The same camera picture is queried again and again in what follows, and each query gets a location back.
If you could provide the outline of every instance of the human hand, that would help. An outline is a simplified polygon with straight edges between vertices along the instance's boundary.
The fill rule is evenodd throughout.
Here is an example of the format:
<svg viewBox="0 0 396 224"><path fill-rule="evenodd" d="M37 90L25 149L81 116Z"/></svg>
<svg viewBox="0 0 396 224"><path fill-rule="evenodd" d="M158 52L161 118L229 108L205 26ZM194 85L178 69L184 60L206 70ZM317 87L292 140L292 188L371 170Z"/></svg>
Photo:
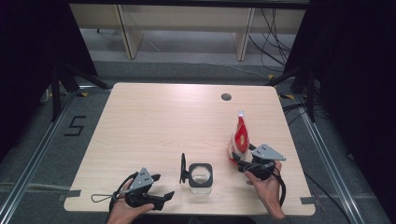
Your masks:
<svg viewBox="0 0 396 224"><path fill-rule="evenodd" d="M274 173L280 175L282 164L280 161L275 161L276 169ZM264 204L272 219L281 219L285 217L280 203L279 203L279 188L280 184L273 175L266 180L260 180L253 173L245 171L245 176L248 178L247 183L253 185L259 199Z"/></svg>
<svg viewBox="0 0 396 224"><path fill-rule="evenodd" d="M128 189L133 180L128 181L123 189ZM154 204L143 204L140 207L131 207L125 202L125 194L120 194L113 204L107 224L130 224L139 215L148 212L154 208Z"/></svg>

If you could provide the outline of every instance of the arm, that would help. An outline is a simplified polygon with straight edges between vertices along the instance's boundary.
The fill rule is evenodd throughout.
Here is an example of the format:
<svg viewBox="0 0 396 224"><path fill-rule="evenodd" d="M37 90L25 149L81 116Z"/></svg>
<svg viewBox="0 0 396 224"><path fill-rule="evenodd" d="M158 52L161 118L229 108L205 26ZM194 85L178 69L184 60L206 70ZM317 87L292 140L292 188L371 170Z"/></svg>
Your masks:
<svg viewBox="0 0 396 224"><path fill-rule="evenodd" d="M282 168L282 164L280 161L275 161L276 169L275 174L280 175L280 169ZM248 178L247 183L249 185L253 185L259 199L264 204L265 208L267 209L269 215L271 216L273 221L278 221L285 217L283 213L280 203L279 203L279 188L280 185L277 182L274 176L270 176L266 180L260 180L257 178L253 173L246 171L245 176Z"/></svg>

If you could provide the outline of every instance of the tripod leg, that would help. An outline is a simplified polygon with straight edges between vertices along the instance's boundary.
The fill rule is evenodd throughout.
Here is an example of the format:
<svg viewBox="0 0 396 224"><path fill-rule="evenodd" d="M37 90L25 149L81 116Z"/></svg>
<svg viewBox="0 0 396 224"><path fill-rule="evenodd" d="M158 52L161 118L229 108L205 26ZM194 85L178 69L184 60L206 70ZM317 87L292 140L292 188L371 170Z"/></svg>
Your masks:
<svg viewBox="0 0 396 224"><path fill-rule="evenodd" d="M268 84L265 84L265 86L275 86L290 77L295 77L296 73L299 73L303 68L303 66L297 66L291 69L289 72L284 73L282 76L270 81Z"/></svg>
<svg viewBox="0 0 396 224"><path fill-rule="evenodd" d="M53 66L51 76L51 88L52 88L52 119L55 121L61 112L61 93L59 90L59 78L56 65Z"/></svg>
<svg viewBox="0 0 396 224"><path fill-rule="evenodd" d="M314 117L314 98L315 98L315 74L312 71L312 68L309 69L309 78L307 85L307 104L306 111L308 113L308 117L311 118L312 122L315 122Z"/></svg>
<svg viewBox="0 0 396 224"><path fill-rule="evenodd" d="M98 86L102 89L112 89L113 88L112 86L107 85L105 82L102 82L101 80L97 79L96 77L87 75L84 72L82 72L81 70L79 70L73 66L67 65L65 63L63 63L62 66L65 67L66 69L70 70L72 73L74 73L80 77L83 77L84 79L90 81L92 84L95 84L96 86Z"/></svg>

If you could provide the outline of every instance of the tabletop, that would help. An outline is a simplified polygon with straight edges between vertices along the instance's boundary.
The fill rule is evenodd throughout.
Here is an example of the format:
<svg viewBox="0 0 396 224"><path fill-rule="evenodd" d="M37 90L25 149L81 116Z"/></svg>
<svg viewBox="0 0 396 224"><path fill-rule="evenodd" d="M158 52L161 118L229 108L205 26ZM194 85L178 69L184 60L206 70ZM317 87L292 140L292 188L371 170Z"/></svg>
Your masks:
<svg viewBox="0 0 396 224"><path fill-rule="evenodd" d="M231 100L222 99L227 94ZM250 143L262 143L287 158L282 178L287 186L283 210L310 216L313 204L276 90L263 86L118 83L114 86L71 187L79 197L67 198L68 211L108 211L108 201L93 203L93 194L111 194L142 167L160 174L148 192L174 191L163 210L181 215L264 215L264 206L247 178L227 155L238 111L245 111ZM192 194L188 181L179 184L180 157L187 167L209 163L213 186L209 194Z"/></svg>

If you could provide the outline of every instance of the aluminum rail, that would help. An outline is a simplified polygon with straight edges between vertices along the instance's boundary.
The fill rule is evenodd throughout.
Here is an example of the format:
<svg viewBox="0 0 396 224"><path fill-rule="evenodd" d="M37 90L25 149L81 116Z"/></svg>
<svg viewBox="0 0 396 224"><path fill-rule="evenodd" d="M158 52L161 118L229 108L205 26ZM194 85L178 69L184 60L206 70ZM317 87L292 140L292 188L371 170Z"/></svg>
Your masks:
<svg viewBox="0 0 396 224"><path fill-rule="evenodd" d="M23 170L23 173L21 174L17 183L14 185L8 197L3 202L0 208L0 223L7 224L11 220L11 217L14 214L18 204L20 203L24 192L28 188L30 181L35 175L35 172L40 162L43 160L44 156L46 155L49 145L53 139L53 136L56 130L58 129L59 124L63 120L67 108L70 106L70 103L73 101L75 96L76 96L75 93L71 93L66 96L66 99L63 104L62 112L59 114L58 118L49 125L46 133L44 134L43 138L38 144L35 153L27 163L26 167Z"/></svg>
<svg viewBox="0 0 396 224"><path fill-rule="evenodd" d="M304 99L301 95L296 95L296 101L298 104L303 104ZM300 111L303 114L304 123L311 134L312 139L315 142L317 147L318 153L323 161L323 164L330 176L332 184L337 191L338 196L340 197L341 203L343 204L346 214L349 217L351 223L356 224L363 224L365 223L361 212L359 211L359 207L356 204L350 190L348 189L343 177L341 176L340 172L338 171L334 160L332 159L332 155L330 154L329 150L324 143L320 132L314 122L308 117L305 113L304 109L300 107Z"/></svg>

